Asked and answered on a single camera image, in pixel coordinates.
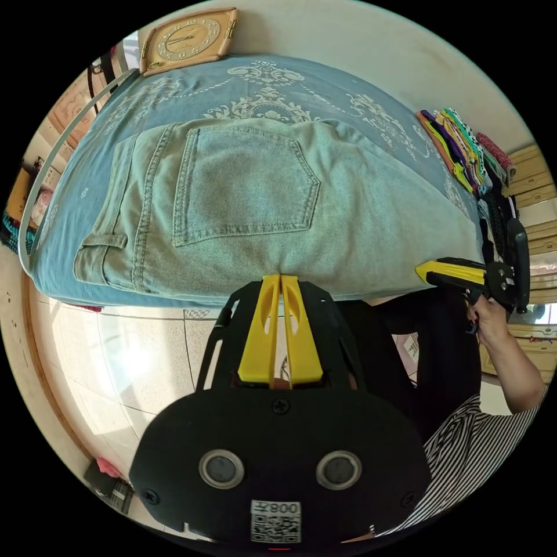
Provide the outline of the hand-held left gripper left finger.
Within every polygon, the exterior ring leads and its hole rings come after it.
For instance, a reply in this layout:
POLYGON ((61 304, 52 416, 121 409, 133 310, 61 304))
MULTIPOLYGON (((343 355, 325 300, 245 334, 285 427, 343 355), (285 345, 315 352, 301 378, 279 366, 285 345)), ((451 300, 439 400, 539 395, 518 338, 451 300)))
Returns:
POLYGON ((274 384, 280 295, 280 275, 265 276, 238 368, 238 377, 245 384, 274 384))

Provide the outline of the person's right hand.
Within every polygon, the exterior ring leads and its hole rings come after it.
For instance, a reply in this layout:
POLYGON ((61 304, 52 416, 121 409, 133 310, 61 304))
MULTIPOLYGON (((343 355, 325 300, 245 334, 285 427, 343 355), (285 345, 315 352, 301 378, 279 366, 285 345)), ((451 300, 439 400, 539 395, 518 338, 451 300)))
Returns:
POLYGON ((500 348, 510 337, 507 327, 507 312, 494 299, 481 295, 476 303, 467 303, 467 314, 477 326, 476 336, 486 349, 500 348))

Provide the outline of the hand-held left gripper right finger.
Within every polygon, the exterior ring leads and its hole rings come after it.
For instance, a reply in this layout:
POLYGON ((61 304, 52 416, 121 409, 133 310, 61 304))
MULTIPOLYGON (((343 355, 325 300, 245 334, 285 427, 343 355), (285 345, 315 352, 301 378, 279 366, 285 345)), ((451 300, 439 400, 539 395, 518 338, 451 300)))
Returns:
POLYGON ((282 275, 287 362, 291 385, 321 382, 323 370, 305 309, 298 278, 282 275))

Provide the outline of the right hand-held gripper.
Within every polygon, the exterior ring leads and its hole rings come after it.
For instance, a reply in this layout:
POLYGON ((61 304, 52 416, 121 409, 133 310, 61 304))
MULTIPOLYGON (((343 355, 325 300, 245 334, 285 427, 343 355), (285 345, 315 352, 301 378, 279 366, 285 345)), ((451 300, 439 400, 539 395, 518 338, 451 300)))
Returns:
POLYGON ((513 268, 502 262, 482 264, 469 259, 445 257, 415 268, 417 275, 427 284, 440 287, 465 287, 466 301, 476 303, 483 295, 494 298, 507 313, 515 311, 517 304, 513 268))

